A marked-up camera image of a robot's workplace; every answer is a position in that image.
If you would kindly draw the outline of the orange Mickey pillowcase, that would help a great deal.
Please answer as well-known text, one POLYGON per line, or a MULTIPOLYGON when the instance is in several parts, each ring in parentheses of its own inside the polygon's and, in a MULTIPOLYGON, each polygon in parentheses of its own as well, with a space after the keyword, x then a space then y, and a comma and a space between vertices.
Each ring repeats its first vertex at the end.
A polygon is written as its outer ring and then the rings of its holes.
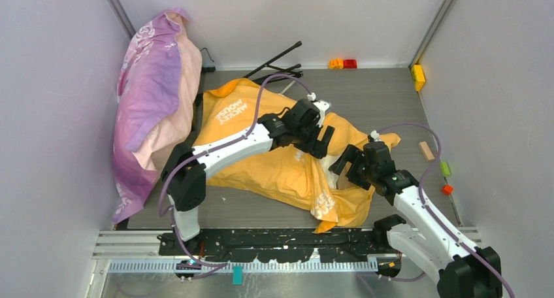
MULTIPOLYGON (((249 128, 255 107, 260 114, 279 113, 295 101, 265 90, 239 78, 218 89, 203 93, 202 127, 195 143, 208 144, 249 128)), ((323 233, 335 226, 357 227, 370 212, 374 188, 365 190, 352 184, 343 189, 334 185, 329 167, 352 144, 362 149, 368 142, 345 118, 326 114, 325 126, 335 129, 327 156, 316 159, 294 146, 277 148, 234 163, 212 176, 209 186, 247 190, 307 210, 319 220, 315 232, 323 233)))

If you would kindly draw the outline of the white quilted pillow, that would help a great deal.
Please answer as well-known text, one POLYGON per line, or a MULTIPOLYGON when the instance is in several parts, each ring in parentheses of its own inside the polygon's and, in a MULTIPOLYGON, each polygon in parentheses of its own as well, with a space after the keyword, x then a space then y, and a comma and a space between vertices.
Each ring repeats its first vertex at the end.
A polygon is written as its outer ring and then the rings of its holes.
POLYGON ((345 190, 354 187, 354 185, 346 177, 346 168, 341 172, 341 174, 335 174, 329 170, 331 165, 335 163, 338 158, 339 156, 325 156, 319 160, 319 164, 323 169, 329 187, 336 190, 345 190))

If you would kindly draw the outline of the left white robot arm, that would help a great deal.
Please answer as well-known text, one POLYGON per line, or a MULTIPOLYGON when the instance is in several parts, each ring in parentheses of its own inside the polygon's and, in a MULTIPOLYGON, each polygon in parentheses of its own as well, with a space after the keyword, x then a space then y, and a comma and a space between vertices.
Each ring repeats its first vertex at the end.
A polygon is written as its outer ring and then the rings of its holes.
POLYGON ((331 105, 324 100, 301 99, 280 113, 256 114, 246 129, 215 142, 174 147, 161 179, 162 195, 172 210, 175 246, 185 255, 200 247, 199 205, 206 197, 206 182, 222 169, 277 148, 293 145, 321 159, 334 133, 323 121, 331 105))

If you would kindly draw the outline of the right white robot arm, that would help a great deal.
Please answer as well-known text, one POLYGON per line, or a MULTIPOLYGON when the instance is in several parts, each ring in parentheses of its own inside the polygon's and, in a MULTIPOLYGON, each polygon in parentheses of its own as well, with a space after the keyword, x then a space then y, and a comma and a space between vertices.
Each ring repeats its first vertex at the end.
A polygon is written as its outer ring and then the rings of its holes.
POLYGON ((500 256, 464 235, 432 204, 407 170, 395 167, 387 145, 348 145, 328 168, 352 184, 374 189, 400 213, 374 222, 381 252, 406 254, 435 284, 440 297, 502 297, 500 256))

